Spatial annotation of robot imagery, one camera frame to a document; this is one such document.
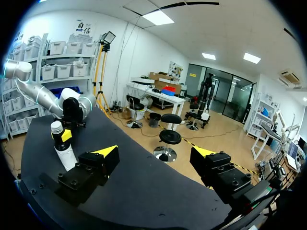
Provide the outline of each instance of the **wooden floor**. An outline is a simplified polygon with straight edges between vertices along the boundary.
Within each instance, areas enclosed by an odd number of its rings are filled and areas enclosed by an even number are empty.
[[[161,110],[152,107],[151,109],[160,114],[172,112],[172,108]],[[184,115],[188,110],[189,104],[185,103],[181,114],[182,118],[184,118]],[[192,131],[187,129],[186,125],[179,125],[177,127],[177,132],[179,132],[183,138],[188,139],[190,142],[199,147],[215,152],[224,151],[232,157],[233,163],[250,170],[254,170],[255,163],[266,157],[267,152],[263,151],[258,157],[257,161],[255,161],[250,150],[255,139],[246,136],[246,133],[243,131],[243,125],[214,111],[210,111],[210,115],[210,121],[205,126],[205,129],[200,128],[198,131]],[[141,122],[143,122],[142,130],[126,127],[125,125],[127,120],[121,119],[120,114],[113,113],[111,120],[150,153],[153,153],[153,150],[156,147],[165,145],[163,142],[159,142],[159,133],[162,131],[161,128],[149,127],[148,120],[146,118],[141,120]],[[25,135],[19,135],[14,137],[14,140],[10,140],[7,144],[6,141],[2,142],[3,146],[6,148],[6,151],[14,158],[15,169],[13,170],[13,161],[8,154],[5,154],[14,175],[21,172],[19,169],[21,167],[21,156],[24,140]],[[182,140],[179,144],[171,146],[171,148],[177,153],[177,159],[174,162],[168,163],[168,165],[186,177],[202,183],[200,177],[189,163],[191,145]],[[253,184],[256,183],[255,178],[257,178],[257,176],[254,176]]]

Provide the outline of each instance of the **stool chrome base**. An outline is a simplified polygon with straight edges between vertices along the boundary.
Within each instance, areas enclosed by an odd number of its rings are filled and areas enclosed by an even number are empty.
[[[195,125],[195,120],[194,120],[193,122],[189,122],[189,123],[187,124],[187,128],[190,129],[190,130],[193,130],[193,131],[197,131],[198,128],[197,128],[196,125]]]
[[[137,121],[127,121],[127,126],[129,128],[142,128],[143,124]]]
[[[156,158],[164,162],[173,162],[177,158],[176,152],[171,148],[167,148],[166,146],[159,146],[155,148],[153,152],[153,155]]]

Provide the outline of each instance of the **black table surface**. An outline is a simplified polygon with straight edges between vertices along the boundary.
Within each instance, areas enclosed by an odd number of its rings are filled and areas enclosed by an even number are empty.
[[[32,121],[22,154],[22,179],[46,173],[57,181],[58,173],[65,172],[54,150],[52,122],[52,116]],[[98,186],[78,209],[123,225],[190,230],[211,229],[222,223],[231,210],[215,191],[156,159],[98,108],[89,114],[86,124],[86,128],[78,128],[72,134],[76,157],[85,151],[118,145],[120,163],[105,186]]]
[[[270,134],[272,137],[274,137],[274,139],[279,140],[279,141],[282,140],[282,137],[277,135],[276,133],[274,133],[268,125],[262,123],[261,126],[265,129],[265,131],[268,134]]]

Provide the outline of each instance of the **white bottle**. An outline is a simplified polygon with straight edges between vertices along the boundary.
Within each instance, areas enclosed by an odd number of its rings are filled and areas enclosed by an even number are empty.
[[[75,154],[71,148],[69,140],[63,141],[62,134],[64,133],[62,123],[60,121],[55,121],[51,123],[52,137],[55,141],[54,149],[56,150],[59,159],[61,160],[66,171],[69,171],[75,167],[77,163]]]

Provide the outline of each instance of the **yellow black caution tape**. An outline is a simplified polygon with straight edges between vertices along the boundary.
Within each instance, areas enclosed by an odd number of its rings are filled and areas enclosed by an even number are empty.
[[[187,140],[187,139],[185,139],[185,138],[182,138],[182,139],[183,139],[185,142],[189,143],[191,146],[199,147],[199,146],[193,144],[192,142],[190,142],[189,140]],[[238,164],[235,164],[235,166],[237,166],[237,167],[239,167],[239,168],[241,168],[241,169],[243,169],[243,170],[246,170],[246,171],[248,171],[249,173],[259,175],[259,173],[257,173],[256,171],[249,170],[249,169],[244,168],[244,167],[242,167],[242,166],[240,166],[240,165],[238,165]]]

